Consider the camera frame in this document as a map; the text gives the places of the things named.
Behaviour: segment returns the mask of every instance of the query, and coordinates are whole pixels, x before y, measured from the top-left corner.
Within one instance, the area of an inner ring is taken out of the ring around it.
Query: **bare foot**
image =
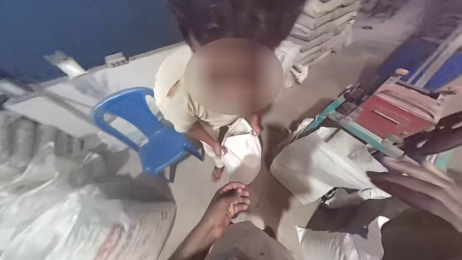
[[[213,172],[212,172],[212,181],[213,182],[219,182],[220,181],[220,178],[221,178],[221,175],[223,174],[224,169],[225,169],[225,167],[218,168],[218,167],[215,166],[215,169],[213,169]]]

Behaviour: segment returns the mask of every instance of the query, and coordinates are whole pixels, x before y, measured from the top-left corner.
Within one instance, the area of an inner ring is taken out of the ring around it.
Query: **beige shirt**
[[[191,99],[184,85],[184,71],[192,55],[191,48],[184,45],[162,62],[156,74],[154,98],[165,119],[170,121],[178,132],[189,131],[191,126],[199,120],[210,133],[209,128],[217,131],[220,127],[234,122],[239,116],[228,116],[210,111]],[[167,97],[169,90],[177,82],[178,88]]]

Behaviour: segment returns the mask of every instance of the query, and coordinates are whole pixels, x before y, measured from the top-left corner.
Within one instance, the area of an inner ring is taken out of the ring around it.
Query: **dusty floor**
[[[316,67],[300,86],[283,89],[269,111],[263,115],[261,135],[264,153],[285,137],[281,129],[294,127],[295,122],[312,118],[350,84],[365,81],[392,51],[412,34],[431,0],[411,0],[392,21],[380,24],[359,15],[354,27],[354,43],[340,53],[331,54]],[[372,25],[373,30],[363,30]],[[122,171],[135,167],[128,163]],[[161,253],[167,259],[199,222],[215,191],[225,184],[211,181],[214,167],[209,157],[200,162],[189,157],[179,164],[175,182],[170,184],[177,204],[175,224]],[[296,259],[302,255],[295,226],[305,226],[316,209],[312,203],[303,206],[263,166],[249,185],[251,206],[242,218],[250,219],[260,228],[270,226],[278,240],[291,250]]]

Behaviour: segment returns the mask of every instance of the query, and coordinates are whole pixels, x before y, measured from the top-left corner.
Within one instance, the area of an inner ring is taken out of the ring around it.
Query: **finger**
[[[242,183],[242,182],[236,182],[236,181],[229,182],[225,186],[221,187],[219,189],[219,191],[220,191],[220,193],[224,193],[224,192],[227,192],[229,190],[234,190],[234,189],[237,189],[237,188],[245,189],[245,184]]]
[[[247,210],[249,208],[249,205],[245,204],[245,203],[237,203],[237,204],[234,204],[232,206],[233,208],[233,212],[231,213],[233,216],[237,213],[239,213],[240,211],[244,211],[244,210]]]
[[[380,179],[372,179],[372,183],[414,208],[431,212],[434,215],[440,216],[443,219],[449,221],[450,223],[454,223],[454,221],[457,219],[457,216],[454,214],[454,212],[450,211],[443,203],[426,194],[415,192],[401,185],[382,181]]]
[[[451,184],[449,181],[436,176],[431,171],[421,166],[411,164],[409,162],[399,161],[393,158],[385,157],[383,158],[382,163],[385,166],[393,168],[397,171],[407,173],[409,176],[433,183],[440,187],[448,187]]]
[[[247,198],[247,197],[241,197],[241,198],[239,198],[238,203],[245,203],[245,204],[249,205],[250,204],[250,199]]]
[[[367,175],[371,178],[372,183],[374,183],[380,189],[382,189],[380,185],[384,185],[384,183],[386,184],[387,182],[391,184],[399,185],[407,189],[410,189],[412,191],[420,192],[422,194],[435,198],[439,200],[441,203],[443,203],[449,210],[451,210],[458,216],[462,216],[461,204],[457,200],[455,200],[453,197],[451,197],[447,193],[447,191],[440,186],[434,185],[432,183],[429,183],[427,181],[423,181],[420,179],[408,177],[408,176],[391,176],[391,175],[387,175],[383,173],[372,173],[372,172],[368,172]]]
[[[250,192],[248,192],[247,190],[244,189],[244,190],[242,190],[241,196],[248,197],[248,196],[250,196]]]

